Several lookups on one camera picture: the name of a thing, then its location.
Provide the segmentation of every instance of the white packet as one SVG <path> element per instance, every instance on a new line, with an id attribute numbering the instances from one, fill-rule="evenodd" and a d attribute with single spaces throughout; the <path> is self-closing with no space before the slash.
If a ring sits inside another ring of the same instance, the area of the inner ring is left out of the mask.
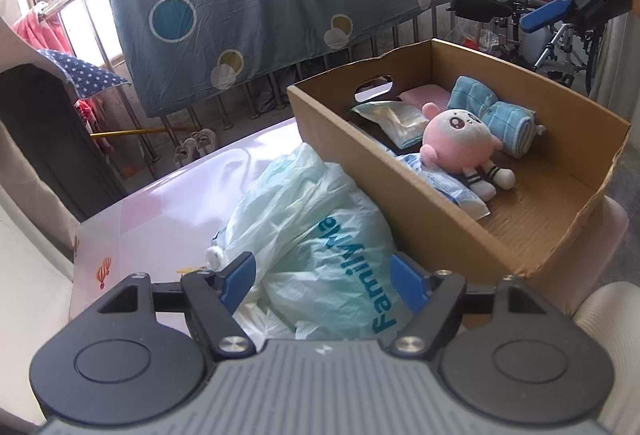
<path id="1" fill-rule="evenodd" d="M 462 182 L 449 175 L 437 166 L 427 167 L 422 163 L 419 153 L 409 153 L 398 156 L 421 179 L 426 180 L 431 187 L 446 196 L 451 202 L 466 212 L 474 220 L 480 220 L 490 214 L 489 208 L 480 197 L 467 188 Z"/>
<path id="2" fill-rule="evenodd" d="M 401 100 L 364 102 L 351 110 L 380 125 L 400 149 L 420 142 L 429 122 L 420 110 Z"/>

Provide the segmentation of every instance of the plush toy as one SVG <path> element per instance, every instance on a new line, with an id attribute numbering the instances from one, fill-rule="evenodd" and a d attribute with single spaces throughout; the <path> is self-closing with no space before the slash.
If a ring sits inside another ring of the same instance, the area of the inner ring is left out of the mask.
<path id="1" fill-rule="evenodd" d="M 451 174 L 463 174 L 466 183 L 484 202 L 495 196 L 495 187 L 479 176 L 480 166 L 486 177 L 499 188 L 510 190 L 515 183 L 513 171 L 498 168 L 492 160 L 494 150 L 502 141 L 473 113 L 466 110 L 446 110 L 428 102 L 422 115 L 430 119 L 422 136 L 420 158 L 427 166 L 439 166 Z"/>

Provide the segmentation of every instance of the plush toy leg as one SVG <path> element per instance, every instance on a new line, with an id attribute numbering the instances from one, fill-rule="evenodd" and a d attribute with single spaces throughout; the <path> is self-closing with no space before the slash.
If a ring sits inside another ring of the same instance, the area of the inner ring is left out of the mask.
<path id="1" fill-rule="evenodd" d="M 507 168 L 498 168 L 491 159 L 482 163 L 482 169 L 486 173 L 486 177 L 503 190 L 510 190 L 516 183 L 513 171 Z"/>
<path id="2" fill-rule="evenodd" d="M 488 202 L 495 196 L 495 188 L 486 180 L 478 175 L 473 168 L 463 168 L 462 173 L 465 176 L 469 189 L 480 197 L 482 202 Z"/>

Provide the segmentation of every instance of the star patterned fabric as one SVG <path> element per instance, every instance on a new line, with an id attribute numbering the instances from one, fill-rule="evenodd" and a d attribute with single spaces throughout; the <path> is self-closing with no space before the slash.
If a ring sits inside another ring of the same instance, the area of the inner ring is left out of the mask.
<path id="1" fill-rule="evenodd" d="M 130 84 L 130 81 L 122 76 L 79 60 L 75 56 L 48 49 L 38 50 L 38 52 L 66 72 L 80 99 L 88 99 L 118 84 Z"/>

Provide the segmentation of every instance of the table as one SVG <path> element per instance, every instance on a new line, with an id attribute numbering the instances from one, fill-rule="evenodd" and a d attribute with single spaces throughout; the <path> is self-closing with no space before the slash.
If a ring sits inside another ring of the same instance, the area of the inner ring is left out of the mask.
<path id="1" fill-rule="evenodd" d="M 202 266 L 211 238 L 242 194 L 274 158 L 301 142 L 295 119 L 289 119 L 178 169 L 83 222 L 77 233 L 71 318 L 132 272 L 147 272 L 154 282 L 178 281 Z M 625 211 L 605 198 L 562 255 L 562 270 L 545 295 L 562 309 L 577 309 L 627 225 Z M 106 261 L 109 274 L 100 282 L 98 270 Z M 158 317 L 186 331 L 182 315 Z"/>

